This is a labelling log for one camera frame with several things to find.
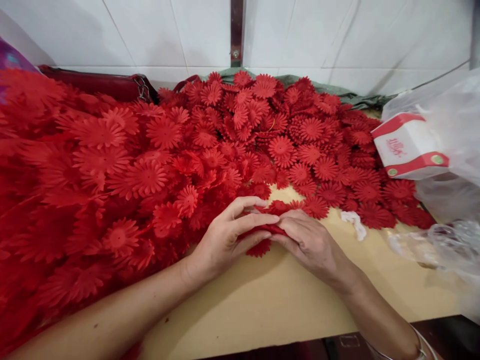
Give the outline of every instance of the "white scrap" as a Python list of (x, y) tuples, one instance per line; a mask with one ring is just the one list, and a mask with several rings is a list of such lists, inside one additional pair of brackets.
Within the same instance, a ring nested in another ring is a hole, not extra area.
[(365, 237), (367, 236), (367, 230), (362, 225), (362, 222), (360, 221), (360, 216), (355, 211), (342, 211), (340, 213), (340, 218), (344, 222), (350, 222), (353, 224), (353, 227), (356, 231), (356, 238), (358, 239), (358, 241), (363, 241), (363, 239), (365, 239)]

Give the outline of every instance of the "pile of red flowers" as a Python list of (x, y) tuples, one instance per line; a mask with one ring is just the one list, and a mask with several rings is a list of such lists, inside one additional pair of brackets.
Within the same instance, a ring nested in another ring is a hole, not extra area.
[[(0, 355), (42, 326), (175, 263), (238, 196), (270, 186), (321, 219), (428, 228), (412, 181), (389, 179), (379, 125), (308, 78), (217, 73), (160, 105), (119, 103), (39, 73), (6, 70), (0, 103)], [(261, 256), (265, 240), (250, 251)]]

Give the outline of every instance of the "bag handle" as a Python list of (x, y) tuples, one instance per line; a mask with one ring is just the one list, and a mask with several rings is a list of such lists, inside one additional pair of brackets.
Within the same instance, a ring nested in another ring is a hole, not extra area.
[(180, 90), (182, 90), (182, 89), (184, 88), (184, 86), (185, 86), (187, 83), (193, 83), (193, 82), (196, 82), (196, 81), (202, 81), (202, 79), (200, 79), (200, 76), (198, 76), (198, 75), (192, 75), (192, 76), (186, 78), (185, 80), (180, 81), (180, 82), (175, 86), (175, 88), (173, 89), (173, 92), (178, 93), (178, 92), (180, 92)]

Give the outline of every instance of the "purple object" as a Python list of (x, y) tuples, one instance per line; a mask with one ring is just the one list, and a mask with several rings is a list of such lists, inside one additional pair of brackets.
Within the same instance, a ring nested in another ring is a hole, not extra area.
[[(15, 50), (0, 37), (0, 71), (5, 69), (22, 69), (31, 72), (37, 71), (21, 53)], [(3, 103), (5, 86), (0, 86), (0, 103)]]

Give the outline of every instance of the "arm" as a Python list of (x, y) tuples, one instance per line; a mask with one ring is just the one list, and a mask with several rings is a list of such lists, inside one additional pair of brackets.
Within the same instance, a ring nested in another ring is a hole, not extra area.
[[(415, 330), (379, 294), (368, 277), (342, 251), (327, 229), (302, 210), (280, 216), (278, 226), (288, 236), (273, 235), (310, 272), (338, 294), (365, 340), (392, 358), (418, 359)], [(434, 359), (422, 343), (427, 359)]]
[[(66, 318), (7, 359), (118, 359), (159, 319), (271, 236), (257, 231), (237, 241), (256, 226), (279, 221), (278, 216), (257, 213), (254, 205), (266, 203), (255, 196), (235, 199), (212, 221), (190, 256)], [(241, 216), (244, 212), (252, 213)]]

